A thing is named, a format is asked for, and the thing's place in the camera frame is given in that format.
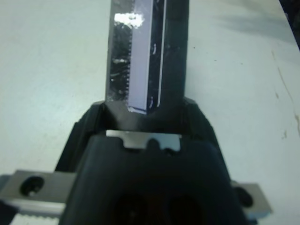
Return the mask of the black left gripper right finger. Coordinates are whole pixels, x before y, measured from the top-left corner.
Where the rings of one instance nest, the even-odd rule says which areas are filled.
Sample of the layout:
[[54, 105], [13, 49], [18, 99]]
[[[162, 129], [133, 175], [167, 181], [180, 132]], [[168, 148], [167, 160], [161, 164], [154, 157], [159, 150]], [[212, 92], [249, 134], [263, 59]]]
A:
[[206, 141], [214, 146], [221, 167], [226, 177], [231, 180], [213, 126], [194, 100], [183, 98], [180, 123], [185, 133], [193, 140]]

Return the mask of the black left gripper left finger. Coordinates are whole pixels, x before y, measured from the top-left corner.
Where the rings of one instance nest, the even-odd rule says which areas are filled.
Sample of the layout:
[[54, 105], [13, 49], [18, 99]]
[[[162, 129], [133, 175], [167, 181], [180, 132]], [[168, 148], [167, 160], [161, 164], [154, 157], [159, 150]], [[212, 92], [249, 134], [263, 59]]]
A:
[[95, 102], [74, 124], [56, 165], [56, 172], [76, 172], [91, 136], [104, 132], [110, 123], [104, 101]]

